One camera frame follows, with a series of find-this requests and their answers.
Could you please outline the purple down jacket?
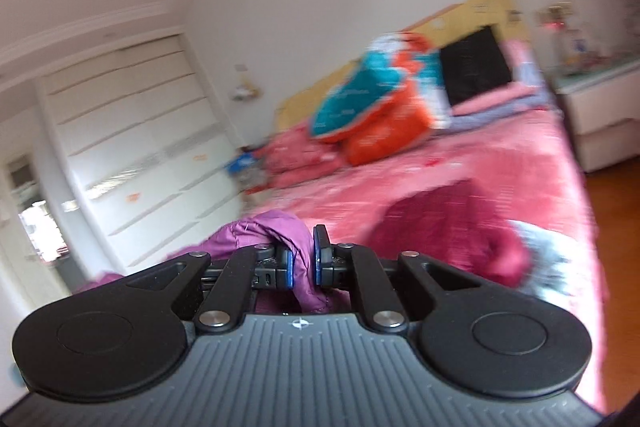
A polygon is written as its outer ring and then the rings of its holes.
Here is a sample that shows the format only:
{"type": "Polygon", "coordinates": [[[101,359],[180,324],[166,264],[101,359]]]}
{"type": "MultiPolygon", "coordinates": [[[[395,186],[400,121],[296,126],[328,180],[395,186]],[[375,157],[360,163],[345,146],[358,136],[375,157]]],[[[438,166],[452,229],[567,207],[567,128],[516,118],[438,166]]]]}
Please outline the purple down jacket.
{"type": "Polygon", "coordinates": [[[272,248],[272,260],[285,269],[292,293],[286,297],[277,291],[262,291],[257,298],[258,312],[326,314],[350,309],[346,291],[316,285],[311,231],[304,221],[283,210],[268,210],[223,225],[205,241],[183,247],[162,260],[191,253],[209,254],[214,261],[226,260],[233,251],[250,246],[272,248]]]}

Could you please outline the blue storage box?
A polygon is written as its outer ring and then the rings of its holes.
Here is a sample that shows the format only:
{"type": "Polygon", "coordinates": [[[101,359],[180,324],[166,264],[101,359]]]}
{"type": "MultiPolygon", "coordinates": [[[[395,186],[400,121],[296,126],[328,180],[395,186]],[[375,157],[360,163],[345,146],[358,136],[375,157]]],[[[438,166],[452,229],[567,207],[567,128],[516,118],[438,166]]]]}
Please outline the blue storage box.
{"type": "Polygon", "coordinates": [[[252,153],[244,152],[233,158],[226,166],[226,171],[241,191],[262,185],[264,182],[262,164],[252,153]]]}

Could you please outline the dark red down jacket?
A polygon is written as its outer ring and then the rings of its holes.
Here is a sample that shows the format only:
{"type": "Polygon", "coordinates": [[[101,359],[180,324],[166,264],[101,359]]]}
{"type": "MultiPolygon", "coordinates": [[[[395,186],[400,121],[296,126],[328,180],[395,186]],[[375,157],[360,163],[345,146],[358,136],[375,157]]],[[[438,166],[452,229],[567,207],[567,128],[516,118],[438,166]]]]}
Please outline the dark red down jacket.
{"type": "Polygon", "coordinates": [[[386,259],[416,251],[509,287],[520,285],[530,265],[514,226],[470,180],[398,200],[364,245],[386,259]]]}

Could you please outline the red floral folded bedding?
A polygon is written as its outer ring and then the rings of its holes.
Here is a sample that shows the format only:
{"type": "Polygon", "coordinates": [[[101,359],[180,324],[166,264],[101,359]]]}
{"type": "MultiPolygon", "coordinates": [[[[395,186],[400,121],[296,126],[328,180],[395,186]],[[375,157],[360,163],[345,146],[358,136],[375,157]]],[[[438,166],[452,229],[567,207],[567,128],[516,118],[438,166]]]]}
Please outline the red floral folded bedding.
{"type": "Polygon", "coordinates": [[[340,148],[314,139],[306,121],[276,134],[262,150],[262,163],[273,188],[320,179],[348,166],[340,148]]]}

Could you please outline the white sliding wardrobe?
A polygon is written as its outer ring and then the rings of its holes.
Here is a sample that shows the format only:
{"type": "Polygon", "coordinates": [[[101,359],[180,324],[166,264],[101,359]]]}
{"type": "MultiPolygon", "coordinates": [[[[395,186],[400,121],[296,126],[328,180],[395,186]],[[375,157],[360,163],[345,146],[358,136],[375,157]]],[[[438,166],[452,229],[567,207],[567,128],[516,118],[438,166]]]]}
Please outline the white sliding wardrobe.
{"type": "Polygon", "coordinates": [[[113,269],[130,274],[238,219],[236,153],[179,36],[42,76],[63,171],[113,269]]]}

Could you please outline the teal orange folded quilt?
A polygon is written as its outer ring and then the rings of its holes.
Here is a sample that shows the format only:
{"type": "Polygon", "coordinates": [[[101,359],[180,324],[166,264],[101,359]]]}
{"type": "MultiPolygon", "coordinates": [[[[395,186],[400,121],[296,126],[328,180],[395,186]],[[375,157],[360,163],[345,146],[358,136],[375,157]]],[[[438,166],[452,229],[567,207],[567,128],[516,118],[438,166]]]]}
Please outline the teal orange folded quilt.
{"type": "Polygon", "coordinates": [[[450,125],[439,49],[413,55],[404,66],[392,63],[398,57],[369,46],[309,119],[314,139],[341,147],[350,165],[393,156],[450,125]]]}

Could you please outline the light blue grey garment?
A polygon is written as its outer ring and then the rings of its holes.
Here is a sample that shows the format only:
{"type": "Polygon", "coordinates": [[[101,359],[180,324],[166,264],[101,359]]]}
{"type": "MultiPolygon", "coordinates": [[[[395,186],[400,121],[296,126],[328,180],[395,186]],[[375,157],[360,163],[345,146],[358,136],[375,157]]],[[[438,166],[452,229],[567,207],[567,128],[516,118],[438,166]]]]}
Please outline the light blue grey garment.
{"type": "Polygon", "coordinates": [[[576,246],[574,239],[523,221],[511,220],[510,225],[529,253],[529,268],[518,291],[568,309],[572,299],[570,256],[576,246]]]}

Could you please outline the pink bedspread on bed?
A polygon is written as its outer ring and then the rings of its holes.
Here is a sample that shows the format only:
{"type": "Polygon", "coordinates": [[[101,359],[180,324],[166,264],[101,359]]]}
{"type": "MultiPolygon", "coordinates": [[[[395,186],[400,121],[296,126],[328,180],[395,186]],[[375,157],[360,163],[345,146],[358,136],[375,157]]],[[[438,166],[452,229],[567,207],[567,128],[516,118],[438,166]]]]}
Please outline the pink bedspread on bed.
{"type": "Polygon", "coordinates": [[[506,219],[573,239],[568,253],[570,309],[593,343],[577,393],[604,411],[603,301],[608,292],[585,179],[557,110],[529,110],[480,129],[428,140],[372,164],[282,188],[252,211],[284,210],[308,227],[323,223],[335,242],[363,243],[394,202],[461,179],[474,180],[506,219]]]}

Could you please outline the black pillow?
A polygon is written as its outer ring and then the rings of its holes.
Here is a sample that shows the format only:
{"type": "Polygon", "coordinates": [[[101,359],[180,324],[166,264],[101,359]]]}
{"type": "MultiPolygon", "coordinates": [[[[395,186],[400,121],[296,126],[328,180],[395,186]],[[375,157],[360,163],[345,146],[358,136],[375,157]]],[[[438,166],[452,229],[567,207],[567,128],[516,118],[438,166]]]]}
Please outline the black pillow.
{"type": "Polygon", "coordinates": [[[512,81],[512,72],[491,26],[483,26],[439,50],[442,80],[451,106],[512,81]]]}

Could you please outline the pink folded blanket stack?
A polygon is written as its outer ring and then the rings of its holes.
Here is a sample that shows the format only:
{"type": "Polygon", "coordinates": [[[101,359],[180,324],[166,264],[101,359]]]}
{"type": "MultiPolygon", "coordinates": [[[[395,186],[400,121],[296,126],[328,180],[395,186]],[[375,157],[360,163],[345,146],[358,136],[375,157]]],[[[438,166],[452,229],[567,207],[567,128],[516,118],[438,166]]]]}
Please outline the pink folded blanket stack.
{"type": "Polygon", "coordinates": [[[542,77],[529,43],[510,39],[500,43],[500,46],[511,66],[512,81],[454,106],[450,125],[443,134],[480,129],[503,118],[554,105],[553,95],[542,77]]]}

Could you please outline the yellow wooden headboard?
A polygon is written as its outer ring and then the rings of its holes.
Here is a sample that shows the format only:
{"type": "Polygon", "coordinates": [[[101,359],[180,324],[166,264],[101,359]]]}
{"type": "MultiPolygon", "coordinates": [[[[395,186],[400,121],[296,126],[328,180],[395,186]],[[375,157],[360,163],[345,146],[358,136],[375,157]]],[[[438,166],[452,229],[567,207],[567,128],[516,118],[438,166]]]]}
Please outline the yellow wooden headboard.
{"type": "MultiPolygon", "coordinates": [[[[492,28],[498,41],[530,43],[530,31],[515,0],[466,0],[384,35],[372,42],[370,48],[380,46],[389,50],[399,56],[392,63],[404,66],[413,55],[448,46],[485,26],[492,28]]],[[[355,58],[286,98],[274,114],[274,130],[283,132],[314,115],[326,95],[349,79],[359,63],[359,58],[355,58]]]]}

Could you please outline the white nightstand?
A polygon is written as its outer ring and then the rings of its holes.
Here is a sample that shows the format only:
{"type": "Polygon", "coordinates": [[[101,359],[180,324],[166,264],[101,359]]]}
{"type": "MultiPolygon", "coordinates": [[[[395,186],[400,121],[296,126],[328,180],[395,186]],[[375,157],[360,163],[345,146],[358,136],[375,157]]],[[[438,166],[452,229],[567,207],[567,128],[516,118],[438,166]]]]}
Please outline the white nightstand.
{"type": "Polygon", "coordinates": [[[585,172],[639,155],[639,60],[585,75],[556,76],[579,164],[585,172]]]}

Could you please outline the items on nightstand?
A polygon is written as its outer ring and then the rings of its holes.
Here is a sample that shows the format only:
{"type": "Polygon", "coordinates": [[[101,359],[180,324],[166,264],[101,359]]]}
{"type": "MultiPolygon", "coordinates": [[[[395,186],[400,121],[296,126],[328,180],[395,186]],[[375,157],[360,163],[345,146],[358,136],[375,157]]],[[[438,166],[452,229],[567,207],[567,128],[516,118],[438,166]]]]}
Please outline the items on nightstand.
{"type": "Polygon", "coordinates": [[[627,49],[615,49],[600,38],[587,23],[576,23],[576,11],[571,1],[558,1],[535,12],[537,23],[551,35],[558,58],[558,73],[580,76],[597,72],[632,57],[627,49]]]}

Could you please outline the wall lamp fixture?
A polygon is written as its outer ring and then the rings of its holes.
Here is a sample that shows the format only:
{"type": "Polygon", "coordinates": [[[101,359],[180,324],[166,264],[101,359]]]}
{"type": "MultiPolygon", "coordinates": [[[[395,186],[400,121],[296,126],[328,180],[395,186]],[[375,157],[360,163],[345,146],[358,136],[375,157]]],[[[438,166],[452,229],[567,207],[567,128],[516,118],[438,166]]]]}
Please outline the wall lamp fixture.
{"type": "Polygon", "coordinates": [[[262,90],[260,90],[256,84],[250,80],[250,74],[248,68],[244,64],[235,64],[234,71],[238,75],[238,84],[234,87],[232,92],[232,100],[237,102],[247,102],[256,100],[262,96],[262,90]]]}

